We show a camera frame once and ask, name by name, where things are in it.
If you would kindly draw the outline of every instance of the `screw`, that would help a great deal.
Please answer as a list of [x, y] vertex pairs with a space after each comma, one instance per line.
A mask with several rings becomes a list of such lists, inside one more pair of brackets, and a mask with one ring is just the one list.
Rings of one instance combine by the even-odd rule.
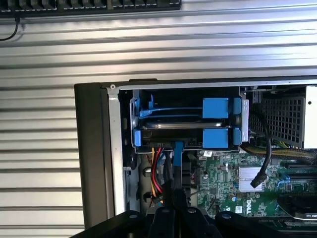
[[231, 216], [230, 216], [229, 214], [223, 214], [223, 215], [222, 215], [222, 218], [224, 218], [224, 219], [230, 219]]
[[189, 213], [195, 213], [196, 212], [196, 210], [194, 209], [194, 208], [189, 208], [188, 210], [187, 210]]

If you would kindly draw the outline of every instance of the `mesh grille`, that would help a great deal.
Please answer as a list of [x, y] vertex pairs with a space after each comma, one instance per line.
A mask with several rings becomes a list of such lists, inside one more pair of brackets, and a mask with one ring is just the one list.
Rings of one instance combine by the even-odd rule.
[[[273, 139], [302, 147], [304, 142], [305, 98], [262, 99], [262, 112], [265, 115]], [[263, 133], [260, 121], [252, 116], [251, 129]]]

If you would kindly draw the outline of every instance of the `corrugated metal wall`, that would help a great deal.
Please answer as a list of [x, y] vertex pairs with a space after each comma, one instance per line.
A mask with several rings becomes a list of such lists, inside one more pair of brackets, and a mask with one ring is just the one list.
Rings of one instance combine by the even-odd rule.
[[[0, 43], [0, 238], [83, 229], [73, 84], [307, 75], [316, 0], [184, 0], [181, 11], [25, 19]], [[0, 21], [0, 38], [13, 20]]]

